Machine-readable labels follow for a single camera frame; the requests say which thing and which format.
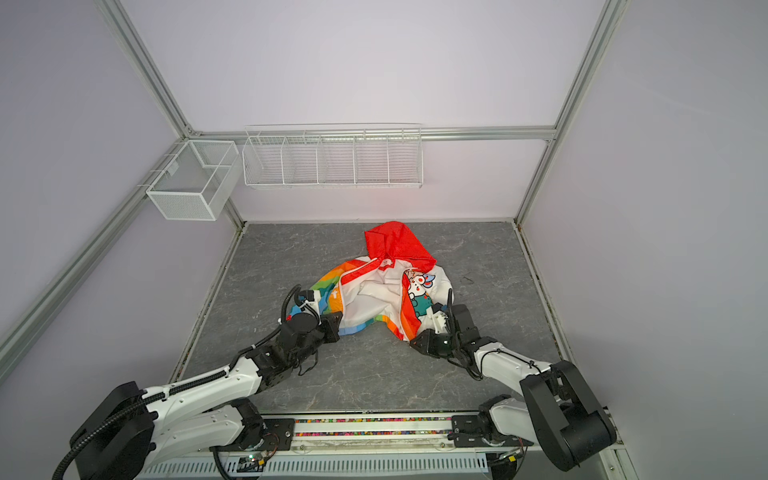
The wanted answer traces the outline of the colourful rainbow kids jacket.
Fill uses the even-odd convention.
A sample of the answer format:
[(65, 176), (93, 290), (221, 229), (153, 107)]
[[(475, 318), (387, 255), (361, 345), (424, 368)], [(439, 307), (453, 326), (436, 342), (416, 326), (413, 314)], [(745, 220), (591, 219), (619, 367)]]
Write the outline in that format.
[[(401, 222), (367, 231), (365, 242), (365, 256), (338, 265), (310, 288), (321, 294), (321, 315), (341, 312), (342, 336), (382, 322), (397, 339), (413, 340), (427, 329), (423, 321), (430, 306), (440, 303), (447, 309), (451, 281)], [(294, 300), (289, 305), (291, 319), (301, 311)]]

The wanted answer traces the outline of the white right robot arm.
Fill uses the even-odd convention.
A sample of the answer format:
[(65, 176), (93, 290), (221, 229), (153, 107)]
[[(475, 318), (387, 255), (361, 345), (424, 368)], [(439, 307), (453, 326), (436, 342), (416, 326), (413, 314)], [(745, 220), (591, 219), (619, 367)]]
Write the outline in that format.
[(615, 426), (575, 364), (534, 360), (481, 335), (463, 304), (442, 305), (437, 317), (443, 327), (420, 328), (409, 340), (412, 348), (511, 390), (475, 414), (454, 418), (449, 439), (458, 446), (537, 445), (555, 467), (569, 471), (617, 442)]

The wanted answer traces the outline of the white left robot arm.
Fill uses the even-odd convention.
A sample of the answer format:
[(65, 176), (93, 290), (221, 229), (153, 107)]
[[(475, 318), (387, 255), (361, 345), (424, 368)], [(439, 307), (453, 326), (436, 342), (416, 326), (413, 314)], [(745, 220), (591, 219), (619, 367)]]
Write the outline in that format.
[(73, 435), (53, 478), (75, 466), (83, 479), (133, 479), (199, 449), (257, 445), (264, 426), (251, 396), (338, 341), (342, 317), (300, 312), (218, 369), (147, 389), (134, 382), (116, 387)]

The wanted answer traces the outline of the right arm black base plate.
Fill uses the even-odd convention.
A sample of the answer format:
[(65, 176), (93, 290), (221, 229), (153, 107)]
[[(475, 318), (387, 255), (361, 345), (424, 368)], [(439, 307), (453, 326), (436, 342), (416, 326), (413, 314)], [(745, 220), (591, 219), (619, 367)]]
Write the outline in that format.
[(499, 433), (482, 413), (458, 414), (451, 417), (447, 435), (459, 448), (532, 446), (533, 442), (514, 435)]

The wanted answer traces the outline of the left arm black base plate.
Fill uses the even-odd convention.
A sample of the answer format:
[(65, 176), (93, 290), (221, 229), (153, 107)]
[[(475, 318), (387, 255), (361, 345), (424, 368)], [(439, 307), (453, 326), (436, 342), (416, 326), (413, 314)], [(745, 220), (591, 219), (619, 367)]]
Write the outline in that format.
[(296, 422), (294, 418), (266, 418), (257, 426), (246, 427), (233, 443), (218, 447), (222, 452), (287, 451), (291, 447)]

